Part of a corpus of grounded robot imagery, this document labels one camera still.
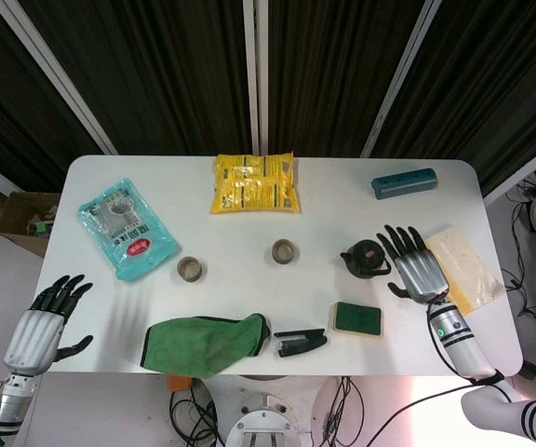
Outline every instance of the green sponge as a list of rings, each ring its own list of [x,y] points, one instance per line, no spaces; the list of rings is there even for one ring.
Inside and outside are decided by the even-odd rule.
[[[334,307],[334,330],[380,335],[382,310],[379,307],[338,302]]]

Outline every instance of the yellow snack bag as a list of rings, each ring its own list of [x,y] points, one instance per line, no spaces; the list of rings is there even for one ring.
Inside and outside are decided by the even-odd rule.
[[[277,210],[299,212],[293,186],[293,154],[226,156],[215,161],[211,212]]]

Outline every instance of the red label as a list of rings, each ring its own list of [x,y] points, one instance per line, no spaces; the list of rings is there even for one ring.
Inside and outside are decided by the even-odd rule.
[[[148,247],[150,247],[150,240],[138,239],[136,242],[127,247],[127,254],[129,256],[136,256],[137,254],[147,251]]]

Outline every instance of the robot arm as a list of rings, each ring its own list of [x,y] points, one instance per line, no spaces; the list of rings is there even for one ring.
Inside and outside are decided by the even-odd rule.
[[[74,291],[82,279],[84,275],[58,279],[20,316],[4,356],[10,375],[0,382],[0,446],[11,447],[19,433],[36,391],[35,377],[54,361],[82,352],[92,341],[88,335],[77,345],[58,349],[65,323],[78,300],[92,287],[87,283]]]
[[[521,400],[491,366],[458,307],[446,302],[448,282],[419,233],[409,227],[413,241],[406,231],[397,228],[401,240],[392,227],[386,225],[386,230],[394,246],[385,236],[378,235],[378,238],[407,287],[402,290],[390,283],[390,290],[401,298],[428,304],[428,321],[454,368],[448,366],[472,384],[482,385],[462,396],[462,410],[466,418],[474,426],[485,430],[513,433],[536,441],[536,400]]]

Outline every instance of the light blue plastic bag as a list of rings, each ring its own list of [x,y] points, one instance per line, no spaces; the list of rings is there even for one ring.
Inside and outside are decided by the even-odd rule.
[[[78,218],[97,239],[119,279],[141,277],[178,248],[130,179],[82,205]]]

